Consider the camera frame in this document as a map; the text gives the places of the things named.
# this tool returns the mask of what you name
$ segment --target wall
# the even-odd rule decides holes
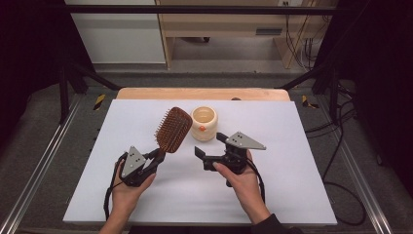
[[[66,4],[155,5],[153,0],[65,0]],[[165,63],[154,14],[72,14],[93,63]]]

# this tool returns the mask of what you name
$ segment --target white tabletop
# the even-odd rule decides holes
[[[114,163],[130,146],[142,154],[157,148],[155,131],[165,113],[178,106],[190,113],[200,105],[218,114],[218,132],[240,131],[267,146],[251,150],[263,177],[266,204],[281,223],[333,225],[337,221],[322,185],[297,109],[292,101],[115,99],[63,218],[77,224],[105,221],[103,200]],[[223,155],[225,145],[200,142],[190,134],[167,154],[152,185],[140,197],[130,222],[145,225],[242,225],[249,219],[232,188],[206,172],[194,154]]]

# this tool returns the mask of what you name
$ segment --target beige container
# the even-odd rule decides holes
[[[191,135],[200,141],[207,141],[216,136],[218,130],[218,115],[209,106],[200,106],[191,113]]]

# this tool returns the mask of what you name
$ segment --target wooden paddle brush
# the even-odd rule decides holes
[[[161,151],[174,153],[192,126],[192,118],[184,110],[174,107],[167,112],[155,133]]]

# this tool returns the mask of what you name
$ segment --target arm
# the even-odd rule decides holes
[[[246,156],[252,160],[249,150],[247,150]],[[241,207],[252,223],[252,233],[302,233],[301,230],[296,228],[287,229],[283,227],[276,216],[268,211],[264,201],[262,201],[257,176],[252,168],[247,166],[241,175],[236,175],[225,165],[214,163],[213,166],[233,186]]]
[[[150,175],[139,187],[129,187],[122,183],[119,178],[119,170],[116,173],[115,188],[112,191],[112,212],[107,219],[106,223],[100,229],[99,234],[105,233],[122,233],[128,219],[136,208],[137,201],[140,195],[145,191],[155,179],[155,174]]]

